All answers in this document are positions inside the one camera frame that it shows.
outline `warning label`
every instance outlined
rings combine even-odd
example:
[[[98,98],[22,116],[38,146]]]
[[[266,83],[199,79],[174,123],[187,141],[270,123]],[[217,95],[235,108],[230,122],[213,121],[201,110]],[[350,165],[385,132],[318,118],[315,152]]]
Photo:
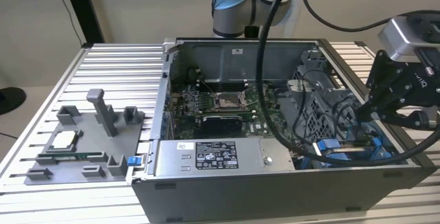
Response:
[[[195,152],[199,170],[239,168],[235,142],[197,143]]]

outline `blue connector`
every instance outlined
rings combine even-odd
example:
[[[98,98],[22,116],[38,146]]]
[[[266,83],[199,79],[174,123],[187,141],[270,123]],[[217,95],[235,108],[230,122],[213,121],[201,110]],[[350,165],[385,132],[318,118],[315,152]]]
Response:
[[[143,164],[143,158],[133,156],[129,158],[127,165],[129,166],[141,166]]]

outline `robotic arm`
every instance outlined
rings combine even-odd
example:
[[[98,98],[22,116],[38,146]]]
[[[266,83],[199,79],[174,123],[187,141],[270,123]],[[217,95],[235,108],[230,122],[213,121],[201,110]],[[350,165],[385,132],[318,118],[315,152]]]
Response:
[[[293,0],[282,0],[273,25],[279,24]],[[246,26],[262,26],[269,18],[274,0],[214,0],[214,33],[218,37],[243,35]]]
[[[357,110],[361,122],[385,123],[417,130],[439,125],[440,16],[415,14],[394,17],[379,34],[386,50],[378,52],[367,87],[367,103]],[[423,107],[409,116],[406,106]]]

